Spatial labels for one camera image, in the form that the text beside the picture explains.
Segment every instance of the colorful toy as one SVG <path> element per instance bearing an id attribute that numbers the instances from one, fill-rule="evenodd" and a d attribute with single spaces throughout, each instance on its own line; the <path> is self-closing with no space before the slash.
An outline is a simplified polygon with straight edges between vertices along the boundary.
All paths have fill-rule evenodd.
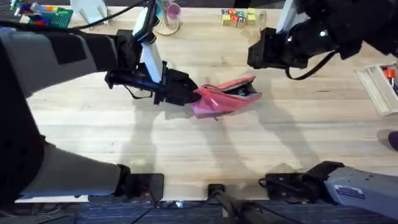
<path id="1" fill-rule="evenodd" d="M 243 11 L 238 11 L 238 12 L 236 12 L 236 16 L 244 17 L 244 12 Z"/>
<path id="2" fill-rule="evenodd" d="M 249 8 L 246 11 L 246 24 L 249 26 L 256 25 L 256 10 L 253 8 Z"/>
<path id="3" fill-rule="evenodd" d="M 223 25 L 223 26 L 231 25 L 231 15 L 229 15 L 229 14 L 221 15 L 221 25 Z"/>
<path id="4" fill-rule="evenodd" d="M 237 11 L 236 9 L 222 9 L 221 10 L 221 25 L 232 26 L 235 28 L 244 28 L 245 26 L 253 26 L 256 24 L 256 10 L 249 8 L 246 11 Z"/>
<path id="5" fill-rule="evenodd" d="M 246 18 L 245 17 L 239 17 L 238 23 L 236 24 L 236 28 L 244 28 L 246 26 Z"/>
<path id="6" fill-rule="evenodd" d="M 27 16 L 29 24 L 68 27 L 73 11 L 61 7 L 42 6 L 28 0 L 11 0 L 10 10 L 15 10 L 15 16 Z"/>
<path id="7" fill-rule="evenodd" d="M 231 16 L 231 26 L 232 27 L 236 27 L 236 25 L 238 24 L 238 21 L 239 21 L 238 16 Z"/>

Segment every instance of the red object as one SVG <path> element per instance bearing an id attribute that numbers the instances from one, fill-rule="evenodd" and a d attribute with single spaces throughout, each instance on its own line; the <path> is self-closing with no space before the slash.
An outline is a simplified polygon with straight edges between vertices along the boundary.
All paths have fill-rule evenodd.
<path id="1" fill-rule="evenodd" d="M 36 25 L 45 25 L 45 22 L 44 21 L 35 21 L 35 24 Z"/>
<path id="2" fill-rule="evenodd" d="M 228 12 L 231 15 L 235 15 L 236 14 L 236 9 L 229 9 Z"/>
<path id="3" fill-rule="evenodd" d="M 262 93 L 256 91 L 248 95 L 228 94 L 227 91 L 239 90 L 245 86 L 252 85 L 256 76 L 244 77 L 220 85 L 203 85 L 194 93 L 201 94 L 199 101 L 191 103 L 192 109 L 197 116 L 218 115 L 229 113 L 245 106 L 261 98 Z"/>
<path id="4" fill-rule="evenodd" d="M 238 16 L 231 16 L 231 20 L 234 22 L 238 22 L 239 21 L 239 17 Z"/>
<path id="5" fill-rule="evenodd" d="M 395 78 L 396 77 L 396 71 L 394 69 L 387 69 L 384 70 L 384 75 L 386 78 Z"/>

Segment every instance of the pink pouch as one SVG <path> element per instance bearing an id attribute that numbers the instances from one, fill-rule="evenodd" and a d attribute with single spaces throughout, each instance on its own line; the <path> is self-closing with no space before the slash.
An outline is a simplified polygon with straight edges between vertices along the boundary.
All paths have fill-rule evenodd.
<path id="1" fill-rule="evenodd" d="M 220 85 L 203 85 L 194 93 L 201 94 L 199 101 L 191 103 L 197 116 L 223 114 L 244 108 L 258 100 L 258 93 L 252 83 L 256 76 L 239 78 Z"/>

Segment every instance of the black cable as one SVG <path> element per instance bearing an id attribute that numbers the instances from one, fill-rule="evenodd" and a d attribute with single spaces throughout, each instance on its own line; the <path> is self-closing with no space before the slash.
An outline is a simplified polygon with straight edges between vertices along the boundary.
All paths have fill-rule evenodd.
<path id="1" fill-rule="evenodd" d="M 146 1 L 147 1 L 147 0 L 141 0 L 141 1 L 139 1 L 139 2 L 137 2 L 137 3 L 135 3 L 135 4 L 133 4 L 132 6 L 129 6 L 129 7 L 125 8 L 125 9 L 123 9 L 122 11 L 119 11 L 119 12 L 113 14 L 113 15 L 110 15 L 110 16 L 107 16 L 107 17 L 105 17 L 105 18 L 103 18 L 103 19 L 100 19 L 100 20 L 98 20 L 98 21 L 92 22 L 91 24 L 87 24 L 87 25 L 83 25 L 83 26 L 72 27 L 72 29 L 78 29 L 78 30 L 80 30 L 80 29 L 87 29 L 87 28 L 93 27 L 93 26 L 98 25 L 98 24 L 100 24 L 100 23 L 102 23 L 102 22 L 105 22 L 105 21 L 108 21 L 108 20 L 110 20 L 110 19 L 113 19 L 113 18 L 115 18 L 116 16 L 120 16 L 121 14 L 127 12 L 128 10 L 130 10 L 130 9 L 132 9 L 132 8 L 134 8 L 134 7 L 137 7 L 138 5 L 140 5 L 141 3 L 146 2 Z"/>
<path id="2" fill-rule="evenodd" d="M 151 92 L 149 96 L 136 96 L 135 94 L 132 93 L 132 91 L 126 85 L 123 85 L 123 86 L 129 91 L 131 97 L 135 100 L 140 100 L 140 99 L 144 99 L 144 98 L 152 98 L 152 96 L 154 95 L 154 93 Z"/>
<path id="3" fill-rule="evenodd" d="M 150 211 L 152 211 L 154 208 L 157 208 L 157 205 L 158 205 L 158 202 L 155 202 L 155 205 L 152 208 L 146 210 L 144 213 L 139 215 L 134 221 L 131 222 L 131 224 L 136 224 L 141 218 L 146 216 Z"/>
<path id="4" fill-rule="evenodd" d="M 261 179 L 259 179 L 259 185 L 262 187 L 262 188 L 267 188 L 267 186 L 266 186 L 266 179 L 265 178 L 261 178 Z"/>
<path id="5" fill-rule="evenodd" d="M 278 216 L 278 217 L 281 217 L 281 218 L 283 218 L 283 219 L 285 219 L 285 220 L 288 220 L 288 221 L 290 221 L 290 222 L 293 222 L 293 223 L 296 223 L 296 224 L 304 224 L 304 223 L 302 223 L 302 222 L 300 222 L 300 221 L 294 220 L 293 218 L 290 218 L 290 217 L 287 217 L 287 216 L 285 216 L 285 215 L 282 215 L 282 214 L 280 214 L 279 212 L 275 212 L 275 211 L 273 211 L 272 209 L 270 209 L 270 208 L 268 208 L 268 207 L 265 207 L 265 206 L 263 206 L 263 205 L 260 205 L 259 203 L 254 203 L 254 206 L 257 207 L 257 208 L 259 208 L 260 210 L 261 210 L 261 209 L 264 209 L 264 210 L 268 211 L 269 213 L 272 213 L 272 214 L 274 214 L 274 215 L 276 215 L 276 216 Z"/>
<path id="6" fill-rule="evenodd" d="M 63 219 L 65 217 L 70 217 L 70 216 L 71 215 L 64 215 L 64 216 L 61 216 L 61 217 L 57 217 L 57 218 L 53 218 L 53 219 L 50 219 L 50 220 L 46 220 L 44 222 L 40 222 L 38 224 L 53 223 L 55 220 L 60 220 L 60 219 Z"/>
<path id="7" fill-rule="evenodd" d="M 319 64 L 317 66 L 315 66 L 313 69 L 311 69 L 309 72 L 307 72 L 306 74 L 297 77 L 297 78 L 293 78 L 290 74 L 290 67 L 285 69 L 286 72 L 286 76 L 287 78 L 291 79 L 291 80 L 304 80 L 310 76 L 312 76 L 313 74 L 315 74 L 317 71 L 319 71 L 319 69 L 321 69 L 323 66 L 326 65 L 326 63 L 328 63 L 330 61 L 331 58 L 333 58 L 333 56 L 335 56 L 338 52 L 337 51 L 332 51 L 330 52 L 324 59 L 322 59 L 321 62 L 319 62 Z"/>

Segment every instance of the lego baseplate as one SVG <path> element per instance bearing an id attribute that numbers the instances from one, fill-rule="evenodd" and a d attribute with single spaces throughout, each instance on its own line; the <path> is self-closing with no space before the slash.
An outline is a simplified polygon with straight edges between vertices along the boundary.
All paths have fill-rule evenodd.
<path id="1" fill-rule="evenodd" d="M 58 15 L 52 13 L 44 13 L 42 17 L 50 19 L 49 26 L 67 28 L 72 18 L 73 10 L 61 9 L 58 11 Z"/>

